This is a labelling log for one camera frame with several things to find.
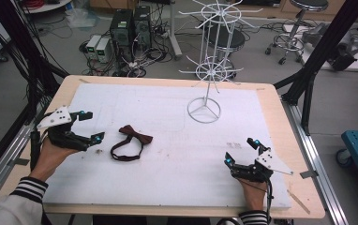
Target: bow-shaped fabric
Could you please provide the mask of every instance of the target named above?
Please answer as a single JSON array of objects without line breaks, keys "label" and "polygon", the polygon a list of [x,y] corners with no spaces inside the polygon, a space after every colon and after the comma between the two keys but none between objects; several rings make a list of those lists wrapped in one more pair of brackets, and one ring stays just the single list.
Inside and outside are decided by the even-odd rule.
[{"label": "bow-shaped fabric", "polygon": [[153,140],[152,136],[144,135],[136,132],[130,125],[126,125],[125,127],[121,127],[118,131],[121,133],[125,133],[127,135],[131,135],[139,140],[142,144],[148,144]]},{"label": "bow-shaped fabric", "polygon": [[[125,140],[123,140],[122,142],[113,146],[112,150],[110,151],[110,153],[112,154],[112,158],[114,158],[115,160],[118,160],[118,161],[133,161],[133,160],[141,158],[143,146],[150,143],[153,140],[152,136],[138,133],[130,125],[121,127],[118,131],[120,131],[121,133],[127,134],[127,138]],[[137,156],[133,156],[133,157],[115,155],[114,150],[127,144],[127,143],[130,143],[130,141],[132,140],[133,137],[135,137],[136,139],[139,140],[139,142],[141,142],[142,148],[141,148],[141,151],[139,152],[139,154]]]}]

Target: gray floor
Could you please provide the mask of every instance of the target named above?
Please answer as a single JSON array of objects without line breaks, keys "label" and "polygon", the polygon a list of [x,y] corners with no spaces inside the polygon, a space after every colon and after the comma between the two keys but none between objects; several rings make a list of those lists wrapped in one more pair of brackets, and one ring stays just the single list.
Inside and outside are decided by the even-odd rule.
[{"label": "gray floor", "polygon": [[[36,23],[55,22],[63,18],[64,12],[38,14]],[[193,19],[177,20],[177,27]],[[272,20],[249,20],[256,25],[262,25]],[[90,38],[92,34],[105,33],[110,25],[109,20],[97,19],[97,26],[93,28],[66,27],[66,22],[55,23],[51,26],[52,33],[41,37],[43,44],[51,52],[57,62],[70,74],[82,74],[86,69],[86,60],[79,46]],[[186,27],[194,27],[196,23],[187,23]],[[301,68],[295,62],[295,56],[290,54],[285,65],[277,61],[282,57],[282,51],[273,50],[271,55],[264,54],[265,48],[273,39],[275,32],[261,30],[257,34],[249,33],[250,41],[245,47],[231,56],[237,68],[244,68],[238,72],[235,80],[247,83],[276,83]],[[177,36],[184,55],[197,59],[201,38]],[[147,78],[187,79],[195,80],[194,75],[182,74],[178,69],[194,69],[195,65],[185,57],[179,61],[157,63],[147,67]],[[0,62],[0,140],[19,115],[26,103],[26,83],[20,76],[14,64]],[[288,87],[278,90],[279,94],[286,92]],[[333,72],[321,70],[315,81],[312,109],[310,116],[311,137],[319,151],[321,160],[336,192],[349,224],[358,224],[358,171],[356,167],[343,169],[337,166],[335,154],[345,145],[340,134],[349,129],[358,129],[358,72]],[[150,224],[163,224],[165,218],[150,217]],[[54,224],[67,224],[67,215],[53,215]],[[297,219],[296,224],[331,224],[329,216],[323,219]],[[81,215],[74,224],[90,224],[89,215]]]}]

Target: stool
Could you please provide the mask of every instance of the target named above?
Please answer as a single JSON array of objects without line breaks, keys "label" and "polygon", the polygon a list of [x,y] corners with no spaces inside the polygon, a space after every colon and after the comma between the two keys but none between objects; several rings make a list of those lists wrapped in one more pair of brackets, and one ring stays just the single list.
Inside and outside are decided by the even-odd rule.
[{"label": "stool", "polygon": [[290,0],[290,2],[301,9],[301,11],[296,15],[298,20],[295,22],[295,25],[289,33],[284,33],[275,36],[273,43],[267,47],[264,53],[270,54],[272,47],[280,47],[285,50],[285,55],[282,57],[278,63],[283,65],[285,63],[287,54],[289,52],[301,52],[296,58],[296,62],[302,61],[302,55],[304,53],[304,43],[301,39],[295,37],[296,32],[298,31],[299,25],[302,22],[302,18],[305,15],[305,12],[308,11],[323,11],[328,7],[327,0]]},{"label": "stool", "polygon": [[[210,32],[209,37],[208,37],[208,35],[205,36],[205,38],[209,38],[207,40],[209,46],[215,47],[215,45],[216,45],[216,49],[218,50],[217,56],[216,56],[217,64],[222,61],[225,53],[231,54],[231,53],[237,52],[240,49],[242,49],[244,44],[246,43],[246,37],[243,35],[243,33],[241,33],[241,31],[233,29],[231,43],[228,46],[228,39],[229,39],[228,30],[226,29],[225,26],[220,26],[219,37],[216,38],[218,28],[219,28],[218,25],[214,25],[209,30],[209,32]],[[226,68],[228,68],[228,69],[234,68],[234,64],[229,59],[227,59],[227,63],[229,63],[229,65],[226,66]],[[236,75],[237,75],[236,72],[231,72],[229,78],[234,78]]]}]

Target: striped sleeve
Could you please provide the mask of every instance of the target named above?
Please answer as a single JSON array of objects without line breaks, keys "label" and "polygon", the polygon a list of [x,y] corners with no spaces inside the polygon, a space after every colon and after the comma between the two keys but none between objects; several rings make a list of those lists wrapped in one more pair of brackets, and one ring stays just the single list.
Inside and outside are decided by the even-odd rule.
[{"label": "striped sleeve", "polygon": [[22,196],[36,203],[42,203],[48,184],[32,177],[24,177],[10,195]]},{"label": "striped sleeve", "polygon": [[261,210],[247,211],[239,215],[244,225],[266,225],[267,214]]}]

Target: hand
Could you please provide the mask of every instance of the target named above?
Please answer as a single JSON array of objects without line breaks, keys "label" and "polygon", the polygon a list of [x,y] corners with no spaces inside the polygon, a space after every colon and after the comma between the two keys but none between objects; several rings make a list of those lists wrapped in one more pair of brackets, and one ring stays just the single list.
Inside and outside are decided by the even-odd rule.
[{"label": "hand", "polygon": [[45,182],[66,157],[77,152],[74,149],[57,147],[47,137],[42,144],[37,165],[29,176]]},{"label": "hand", "polygon": [[251,182],[246,179],[238,179],[243,187],[246,206],[249,210],[263,210],[263,200],[266,194],[266,182]]}]

